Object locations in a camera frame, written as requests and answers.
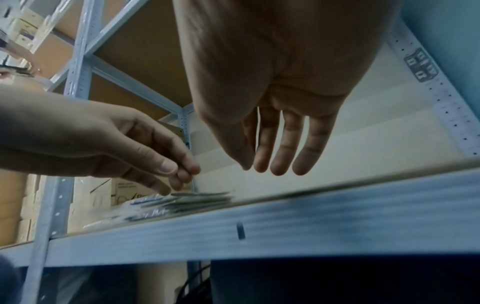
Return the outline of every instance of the person's right hand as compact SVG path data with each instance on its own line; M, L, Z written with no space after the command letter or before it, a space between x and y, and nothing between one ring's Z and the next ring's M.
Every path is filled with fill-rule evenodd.
M342 102L382 46L401 0L174 0L198 116L244 169L285 174L319 159Z
M163 195L200 173L183 141L132 108L0 88L0 167L55 176L121 177Z

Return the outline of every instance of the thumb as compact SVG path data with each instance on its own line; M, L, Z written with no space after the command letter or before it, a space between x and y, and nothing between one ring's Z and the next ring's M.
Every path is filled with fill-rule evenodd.
M102 148L102 153L153 175L174 176L179 169L174 161L118 130L108 132L107 138L103 139Z

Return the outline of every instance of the cable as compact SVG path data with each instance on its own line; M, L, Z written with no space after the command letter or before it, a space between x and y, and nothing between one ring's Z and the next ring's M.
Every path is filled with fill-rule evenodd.
M194 274L192 274L185 282L185 284L183 284L183 286L180 288L180 291L178 292L178 295L176 296L176 301L175 301L175 304L179 304L179 300L183 297L183 294L185 292L185 288L188 286L188 284L190 284L190 282L192 282L199 274L202 273L202 271L204 271L205 269L209 268L210 267L210 264L208 264L207 266L204 266L202 268L200 268L200 270L198 270L197 272L195 272Z

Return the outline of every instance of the teal wall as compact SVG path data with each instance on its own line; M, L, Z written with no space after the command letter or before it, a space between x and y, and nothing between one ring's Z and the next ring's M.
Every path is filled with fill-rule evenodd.
M402 17L480 117L480 0L406 0Z

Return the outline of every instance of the metal shelving rack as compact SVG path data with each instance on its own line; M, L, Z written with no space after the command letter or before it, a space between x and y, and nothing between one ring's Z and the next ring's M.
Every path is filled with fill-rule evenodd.
M188 114L181 107L94 52L147 0L131 0L102 29L104 0L84 0L68 69L56 75L53 91L86 100L92 73L162 107L178 120L190 144ZM480 123L435 62L400 21L388 38L399 59L418 50L437 69L424 80L413 71L439 118L467 157L480 155ZM232 258L405 253L478 253L480 169L478 164L437 175L365 181L327 191L305 192L263 202L144 222L74 236L67 231L73 179L50 177L37 221L35 240L0 250L16 266L28 266L22 304L55 303L58 275L45 267L89 266Z

